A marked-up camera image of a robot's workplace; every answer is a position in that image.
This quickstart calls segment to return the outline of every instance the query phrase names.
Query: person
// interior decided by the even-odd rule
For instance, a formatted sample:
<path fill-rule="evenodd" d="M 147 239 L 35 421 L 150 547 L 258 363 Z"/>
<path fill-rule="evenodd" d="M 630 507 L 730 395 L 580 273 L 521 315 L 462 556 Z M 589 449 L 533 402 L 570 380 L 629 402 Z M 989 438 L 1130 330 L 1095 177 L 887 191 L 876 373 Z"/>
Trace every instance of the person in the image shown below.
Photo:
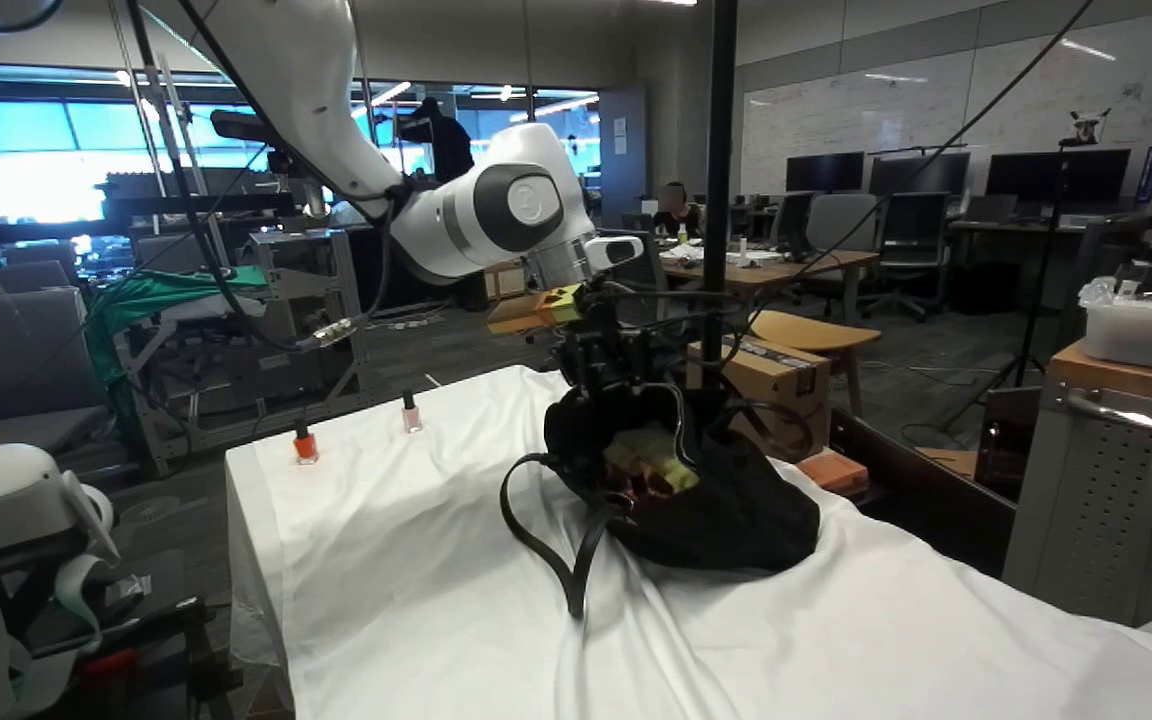
<path fill-rule="evenodd" d="M 457 116 L 442 116 L 430 96 L 422 96 L 415 112 L 396 119 L 396 134 L 408 144 L 430 144 L 436 183 L 449 183 L 471 167 L 466 133 L 457 123 Z"/>
<path fill-rule="evenodd" d="M 669 237 L 680 237 L 680 229 L 689 229 L 689 237 L 699 237 L 699 203 L 689 194 L 680 178 L 665 183 L 655 229 Z"/>

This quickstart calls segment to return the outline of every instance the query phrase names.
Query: black strap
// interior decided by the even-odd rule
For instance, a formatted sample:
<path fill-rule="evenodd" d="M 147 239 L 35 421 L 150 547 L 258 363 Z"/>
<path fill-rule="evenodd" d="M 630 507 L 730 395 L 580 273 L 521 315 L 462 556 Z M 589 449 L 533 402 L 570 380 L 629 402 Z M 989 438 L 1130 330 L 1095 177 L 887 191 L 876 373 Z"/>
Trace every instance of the black strap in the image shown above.
<path fill-rule="evenodd" d="M 511 516 L 509 479 L 511 479 L 511 471 L 525 468 L 525 465 L 545 465 L 545 468 L 550 468 L 550 471 L 560 474 L 560 465 L 557 465 L 550 457 L 545 457 L 545 453 L 521 457 L 521 459 L 505 471 L 505 479 L 500 479 L 500 516 L 505 516 L 509 531 L 511 531 L 533 556 L 538 556 L 538 560 L 560 574 L 564 599 L 567 599 L 567 617 L 580 625 L 580 620 L 583 620 L 589 568 L 590 568 L 590 556 L 596 556 L 596 547 L 600 547 L 600 541 L 602 541 L 602 531 L 607 531 L 607 520 L 596 516 L 596 522 L 583 531 L 583 541 L 580 541 L 580 547 L 576 547 L 576 568 L 567 568 L 567 564 L 560 560 L 560 551 L 550 551 L 547 544 L 538 544 L 538 541 Z"/>

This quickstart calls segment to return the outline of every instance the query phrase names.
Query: black bag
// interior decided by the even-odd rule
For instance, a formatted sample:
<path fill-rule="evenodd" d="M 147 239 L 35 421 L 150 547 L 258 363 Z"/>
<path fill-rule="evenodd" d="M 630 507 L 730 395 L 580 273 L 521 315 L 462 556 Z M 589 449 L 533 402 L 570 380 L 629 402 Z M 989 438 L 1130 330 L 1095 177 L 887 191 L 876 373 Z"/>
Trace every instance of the black bag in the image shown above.
<path fill-rule="evenodd" d="M 509 531 L 537 551 L 564 584 L 570 620 L 583 617 L 583 574 L 602 531 L 629 551 L 708 573 L 784 573 L 814 547 L 814 502 L 784 483 L 756 443 L 712 422 L 693 433 L 699 395 L 669 389 L 602 393 L 576 398 L 567 393 L 545 411 L 547 453 L 525 457 L 500 483 L 500 510 Z M 674 457 L 693 465 L 696 483 L 674 497 L 622 487 L 607 471 L 602 449 L 629 428 L 673 428 Z M 525 465 L 550 468 L 589 507 L 590 531 L 580 541 L 576 568 L 545 547 L 509 507 L 509 479 Z"/>

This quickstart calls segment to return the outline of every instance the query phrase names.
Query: white robot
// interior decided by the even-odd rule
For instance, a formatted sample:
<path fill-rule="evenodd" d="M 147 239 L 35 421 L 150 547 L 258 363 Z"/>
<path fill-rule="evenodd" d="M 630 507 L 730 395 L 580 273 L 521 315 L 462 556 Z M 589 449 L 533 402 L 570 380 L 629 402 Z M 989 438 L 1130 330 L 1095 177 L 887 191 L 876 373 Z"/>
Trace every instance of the white robot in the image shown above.
<path fill-rule="evenodd" d="M 44 25 L 58 0 L 0 0 L 0 31 Z M 284 146 L 365 216 L 386 216 L 391 239 L 430 284 L 525 257 L 545 289 L 580 284 L 629 237 L 596 237 L 576 172 L 547 123 L 500 133 L 487 157 L 430 191 L 399 191 L 399 172 L 354 133 L 349 81 L 354 66 L 352 0 L 143 0 L 150 16 L 212 54 L 250 98 Z M 98 620 L 85 608 L 85 578 L 116 560 L 106 500 L 35 449 L 0 449 L 0 715 L 28 715 L 67 688 L 71 663 L 98 649 Z M 50 568 L 56 599 L 88 636 L 64 653 L 31 654 L 10 625 L 5 573 L 31 551 Z"/>

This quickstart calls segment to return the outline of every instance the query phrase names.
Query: floor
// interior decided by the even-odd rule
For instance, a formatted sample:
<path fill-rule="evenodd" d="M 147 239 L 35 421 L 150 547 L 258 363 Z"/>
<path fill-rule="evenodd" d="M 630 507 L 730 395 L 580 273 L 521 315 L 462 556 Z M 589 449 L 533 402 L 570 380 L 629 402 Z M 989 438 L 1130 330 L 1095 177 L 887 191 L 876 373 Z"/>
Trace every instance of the floor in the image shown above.
<path fill-rule="evenodd" d="M 989 385 L 1018 343 L 1018 315 L 956 315 L 926 324 L 873 315 L 884 330 L 861 359 L 863 415 L 906 443 L 970 443 L 978 415 L 941 428 Z M 517 337 L 487 337 L 481 311 L 428 308 L 368 328 L 368 389 L 360 402 L 396 398 L 402 389 L 450 385 L 505 363 L 545 363 L 545 349 Z M 139 479 L 116 491 L 119 547 L 128 573 L 157 574 L 157 594 L 202 594 L 216 608 L 212 636 L 226 636 L 226 497 L 218 457 L 198 457 L 168 479 Z M 279 674 L 246 674 L 231 690 L 235 715 L 284 715 Z"/>

